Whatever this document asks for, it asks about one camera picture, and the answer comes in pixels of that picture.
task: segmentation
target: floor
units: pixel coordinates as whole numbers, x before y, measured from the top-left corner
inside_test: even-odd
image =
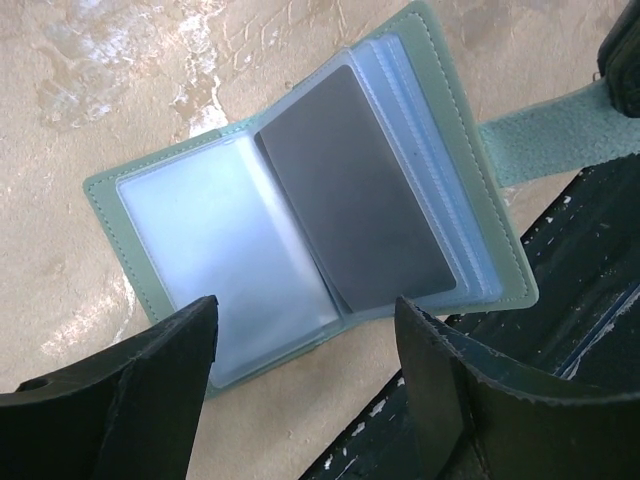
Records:
[[[479,121],[589,83],[626,3],[430,1]],[[404,3],[2,2],[0,392],[148,326],[87,176],[262,109]],[[570,179],[506,189],[518,228]],[[189,479],[298,478],[397,369],[383,320],[207,401]]]

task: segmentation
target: black card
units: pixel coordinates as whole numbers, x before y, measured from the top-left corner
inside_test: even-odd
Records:
[[[319,269],[352,311],[448,291],[456,280],[349,66],[256,141]]]

